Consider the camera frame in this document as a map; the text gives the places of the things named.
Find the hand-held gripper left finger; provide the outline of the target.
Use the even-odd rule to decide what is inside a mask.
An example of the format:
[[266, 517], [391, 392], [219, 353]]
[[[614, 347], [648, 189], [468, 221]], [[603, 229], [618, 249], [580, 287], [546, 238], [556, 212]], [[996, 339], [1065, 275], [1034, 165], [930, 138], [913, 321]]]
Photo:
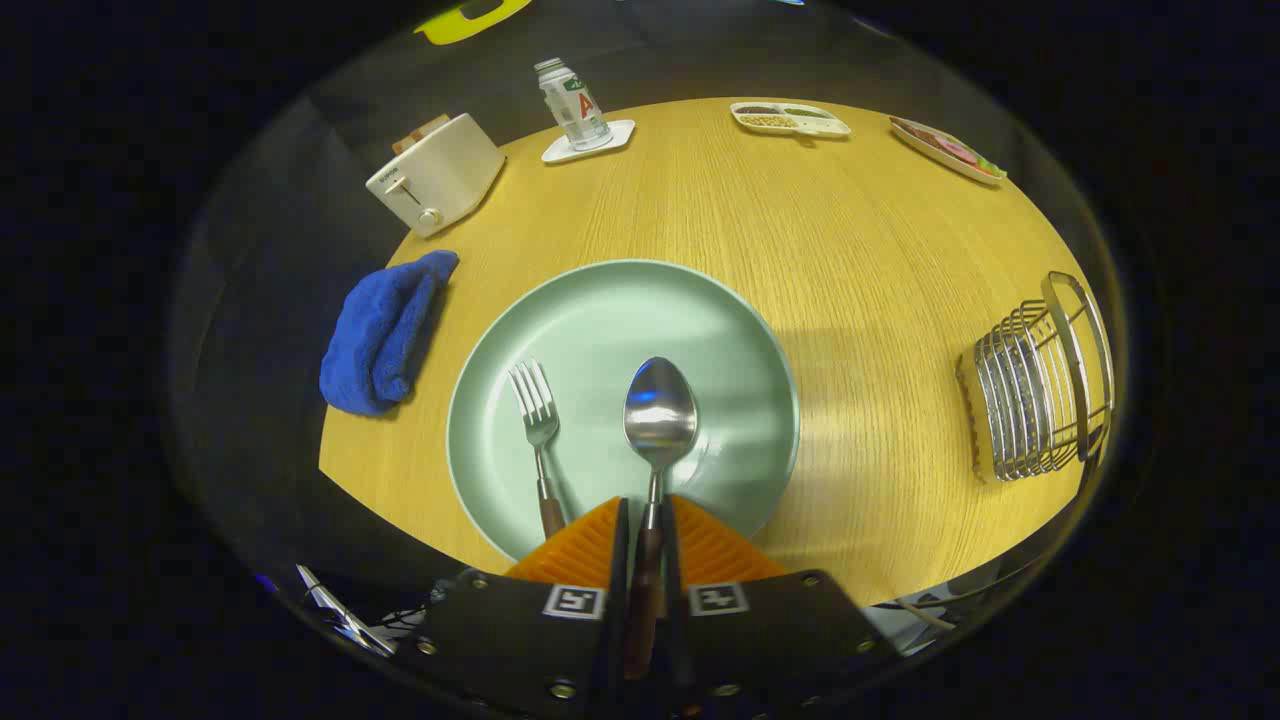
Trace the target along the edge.
[[404, 667], [468, 712], [590, 719], [620, 693], [628, 503], [614, 498], [552, 547], [589, 556], [593, 582], [535, 582], [466, 568], [434, 589], [404, 642]]

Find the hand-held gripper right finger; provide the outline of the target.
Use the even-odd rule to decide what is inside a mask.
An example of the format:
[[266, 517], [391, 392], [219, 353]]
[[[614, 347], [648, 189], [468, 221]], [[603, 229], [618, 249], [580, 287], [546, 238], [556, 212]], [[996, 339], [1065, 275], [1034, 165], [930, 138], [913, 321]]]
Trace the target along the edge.
[[660, 678], [671, 717], [835, 719], [899, 661], [828, 573], [685, 585], [672, 502], [662, 528]]

